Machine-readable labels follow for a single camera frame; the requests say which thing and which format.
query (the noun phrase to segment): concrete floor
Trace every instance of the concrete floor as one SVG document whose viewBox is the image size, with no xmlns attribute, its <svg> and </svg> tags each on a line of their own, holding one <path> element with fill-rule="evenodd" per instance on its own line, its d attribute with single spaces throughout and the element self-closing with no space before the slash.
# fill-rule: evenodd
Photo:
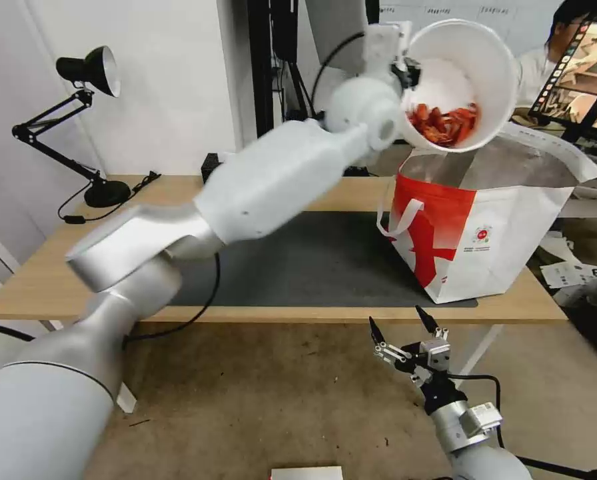
<svg viewBox="0 0 597 480">
<path fill-rule="evenodd" d="M 509 450 L 597 468 L 597 355 L 573 327 L 506 327 L 475 372 L 502 382 Z M 115 411 L 87 479 L 263 480 L 315 465 L 342 465 L 346 480 L 450 473 L 414 387 L 372 355 L 360 325 L 193 325 L 132 345 L 126 380 L 137 411 Z M 464 390 L 472 403 L 494 399 L 490 382 Z"/>
</svg>

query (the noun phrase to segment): person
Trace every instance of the person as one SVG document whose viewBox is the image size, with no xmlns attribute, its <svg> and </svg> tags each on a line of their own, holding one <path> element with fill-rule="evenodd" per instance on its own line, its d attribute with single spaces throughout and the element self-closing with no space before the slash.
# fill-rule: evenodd
<svg viewBox="0 0 597 480">
<path fill-rule="evenodd" d="M 597 21 L 597 0 L 564 0 L 554 13 L 545 45 L 516 59 L 517 107 L 531 107 L 556 63 L 574 38 L 581 22 Z"/>
</svg>

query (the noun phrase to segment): desk lamp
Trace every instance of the desk lamp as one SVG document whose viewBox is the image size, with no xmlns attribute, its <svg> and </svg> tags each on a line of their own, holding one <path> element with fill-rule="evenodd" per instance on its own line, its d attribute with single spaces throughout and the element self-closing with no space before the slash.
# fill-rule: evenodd
<svg viewBox="0 0 597 480">
<path fill-rule="evenodd" d="M 92 106 L 94 92 L 85 86 L 86 82 L 106 95 L 111 97 L 119 96 L 121 81 L 112 51 L 104 46 L 92 50 L 84 59 L 61 57 L 57 60 L 57 72 L 62 78 L 72 82 L 77 91 L 66 100 L 32 118 L 32 120 L 14 126 L 12 128 L 14 138 L 52 157 L 60 164 L 90 180 L 91 186 L 85 192 L 85 202 L 90 207 L 111 207 L 127 201 L 131 191 L 125 183 L 101 178 L 99 170 L 69 159 L 39 140 L 42 133 Z M 44 119 L 74 100 L 80 101 L 81 106 L 61 117 Z"/>
</svg>

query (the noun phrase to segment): table leg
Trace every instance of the table leg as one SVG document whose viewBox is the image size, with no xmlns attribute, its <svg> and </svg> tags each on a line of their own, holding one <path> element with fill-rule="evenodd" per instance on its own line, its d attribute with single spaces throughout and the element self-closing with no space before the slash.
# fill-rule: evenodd
<svg viewBox="0 0 597 480">
<path fill-rule="evenodd" d="M 42 320 L 41 324 L 48 331 L 64 328 L 63 322 L 59 320 Z M 121 390 L 119 390 L 119 395 L 117 396 L 117 405 L 124 413 L 133 413 L 134 408 L 137 406 L 137 398 L 124 383 L 121 384 Z"/>
<path fill-rule="evenodd" d="M 483 325 L 474 327 L 467 344 L 450 360 L 450 372 L 457 375 L 469 375 L 476 362 L 485 354 L 496 336 L 503 330 L 502 325 Z M 463 380 L 454 380 L 458 387 Z"/>
</svg>

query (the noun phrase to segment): black desk mat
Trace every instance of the black desk mat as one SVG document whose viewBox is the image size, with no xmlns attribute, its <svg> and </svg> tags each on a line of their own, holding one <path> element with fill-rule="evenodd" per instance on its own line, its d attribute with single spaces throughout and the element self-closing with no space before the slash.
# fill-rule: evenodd
<svg viewBox="0 0 597 480">
<path fill-rule="evenodd" d="M 214 259 L 180 261 L 183 286 L 171 305 L 202 305 L 215 281 Z M 434 307 L 376 213 L 304 212 L 264 239 L 221 251 L 226 307 Z M 465 300 L 443 307 L 475 307 Z"/>
</svg>

